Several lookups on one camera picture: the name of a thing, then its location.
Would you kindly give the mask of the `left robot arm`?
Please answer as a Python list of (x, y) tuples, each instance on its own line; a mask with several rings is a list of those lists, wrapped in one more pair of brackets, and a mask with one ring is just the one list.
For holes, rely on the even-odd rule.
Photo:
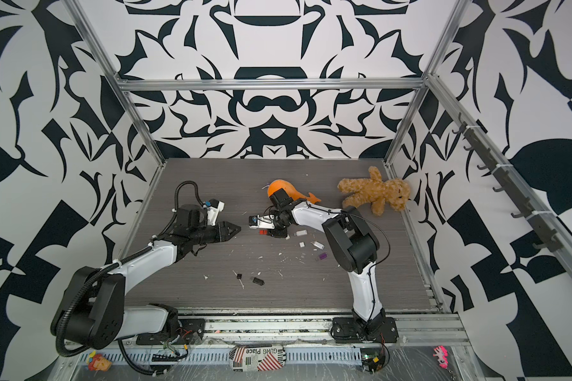
[(50, 327), (59, 356), (74, 357), (139, 335), (159, 341), (178, 338), (182, 325), (175, 308), (128, 307), (127, 294), (188, 254), (196, 256), (210, 244), (230, 241), (242, 230), (232, 222), (219, 221), (224, 204), (215, 198), (197, 197), (194, 205), (181, 206), (180, 191), (187, 185), (199, 189), (190, 181), (176, 187), (172, 217), (144, 249), (101, 268), (83, 267), (72, 276)]

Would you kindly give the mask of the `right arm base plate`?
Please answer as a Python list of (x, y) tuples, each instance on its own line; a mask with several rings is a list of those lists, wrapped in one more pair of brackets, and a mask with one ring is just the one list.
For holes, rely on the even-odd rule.
[(369, 323), (358, 317), (335, 317), (329, 333), (338, 344), (358, 342), (392, 344), (400, 337), (395, 320), (382, 315), (376, 316)]

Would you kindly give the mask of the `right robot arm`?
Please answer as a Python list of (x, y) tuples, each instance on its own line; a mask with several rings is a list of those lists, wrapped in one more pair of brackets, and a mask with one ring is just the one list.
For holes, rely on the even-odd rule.
[(283, 232), (291, 225), (324, 232), (338, 265), (348, 272), (353, 295), (354, 333), (346, 339), (372, 341), (385, 326), (385, 310), (376, 280), (379, 241), (366, 220), (353, 206), (331, 209), (316, 206), (305, 198), (293, 199), (283, 189), (269, 197), (273, 229)]

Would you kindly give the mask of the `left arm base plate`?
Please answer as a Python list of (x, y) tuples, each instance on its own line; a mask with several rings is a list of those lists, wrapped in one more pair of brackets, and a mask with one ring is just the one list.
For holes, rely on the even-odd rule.
[(137, 345), (199, 344), (203, 341), (206, 321), (202, 318), (180, 318), (167, 322), (159, 333), (143, 333), (137, 336)]

